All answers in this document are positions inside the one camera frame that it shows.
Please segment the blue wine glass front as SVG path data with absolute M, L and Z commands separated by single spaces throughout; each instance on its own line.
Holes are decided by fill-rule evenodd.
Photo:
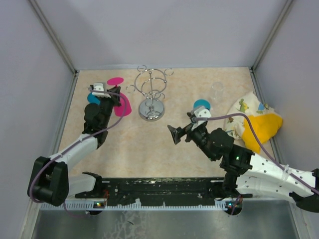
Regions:
M 196 109 L 198 107 L 205 107 L 207 110 L 211 110 L 210 102 L 205 99 L 199 99 L 194 102 L 193 108 Z

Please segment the clear wine glass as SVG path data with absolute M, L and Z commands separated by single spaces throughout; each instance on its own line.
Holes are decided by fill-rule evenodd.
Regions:
M 224 86 L 222 82 L 214 82 L 211 86 L 211 97 L 215 101 L 219 101 L 223 95 Z

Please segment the blue wine glass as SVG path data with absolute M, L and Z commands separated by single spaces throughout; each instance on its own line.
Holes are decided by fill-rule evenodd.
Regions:
M 207 110 L 211 110 L 210 102 L 205 99 L 199 99 L 194 102 L 193 108 L 196 109 L 198 107 L 205 107 Z
M 99 105 L 100 104 L 100 100 L 95 96 L 93 95 L 92 93 L 89 93 L 88 96 L 87 96 L 87 101 L 88 103 L 94 103 L 94 104 L 97 104 Z

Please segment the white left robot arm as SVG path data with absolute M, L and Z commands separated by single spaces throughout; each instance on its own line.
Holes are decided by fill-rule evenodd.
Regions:
M 35 203 L 62 205 L 70 196 L 88 193 L 94 198 L 101 196 L 104 186 L 101 176 L 82 173 L 71 177 L 69 172 L 87 155 L 103 145 L 108 130 L 114 127 L 109 121 L 114 107 L 126 106 L 121 87 L 105 89 L 104 84 L 90 86 L 99 104 L 89 103 L 84 110 L 84 129 L 68 147 L 49 157 L 38 157 L 33 165 L 27 194 Z

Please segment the pink plastic wine glass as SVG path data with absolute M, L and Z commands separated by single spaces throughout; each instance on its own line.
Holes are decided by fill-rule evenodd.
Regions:
M 113 78 L 110 78 L 108 81 L 107 81 L 107 84 L 109 86 L 119 86 L 121 83 L 124 82 L 124 78 L 122 77 L 113 77 Z M 115 106 L 114 107 L 114 112 L 115 112 L 115 115 L 117 117 L 120 117 L 120 116 L 128 116 L 131 112 L 132 112 L 132 108 L 131 108 L 131 104 L 127 98 L 127 96 L 125 94 L 123 94 L 122 92 L 120 92 L 120 106 Z

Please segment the dinosaur print yellow cloth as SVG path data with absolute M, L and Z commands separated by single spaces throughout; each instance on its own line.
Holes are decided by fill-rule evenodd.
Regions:
M 262 144 L 274 137 L 283 125 L 283 118 L 268 104 L 261 103 L 253 92 L 241 96 L 233 104 L 228 114 L 234 113 L 243 113 L 249 118 L 255 134 Z M 260 153 L 261 147 L 244 117 L 227 118 L 224 122 L 224 130 L 235 140 L 243 140 L 249 150 Z

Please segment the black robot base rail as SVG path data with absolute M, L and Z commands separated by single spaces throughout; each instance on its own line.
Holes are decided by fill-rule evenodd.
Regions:
M 100 178 L 93 190 L 77 193 L 60 206 L 44 203 L 41 210 L 86 211 L 226 211 L 240 206 L 241 196 L 222 177 Z

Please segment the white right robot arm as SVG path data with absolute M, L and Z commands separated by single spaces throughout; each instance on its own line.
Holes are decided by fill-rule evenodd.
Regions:
M 286 200 L 308 212 L 319 211 L 318 169 L 303 171 L 266 159 L 236 145 L 221 128 L 208 132 L 206 123 L 167 128 L 175 144 L 185 136 L 186 142 L 194 142 L 210 161 L 221 161 L 219 166 L 226 172 L 222 185 L 226 196 L 266 196 Z

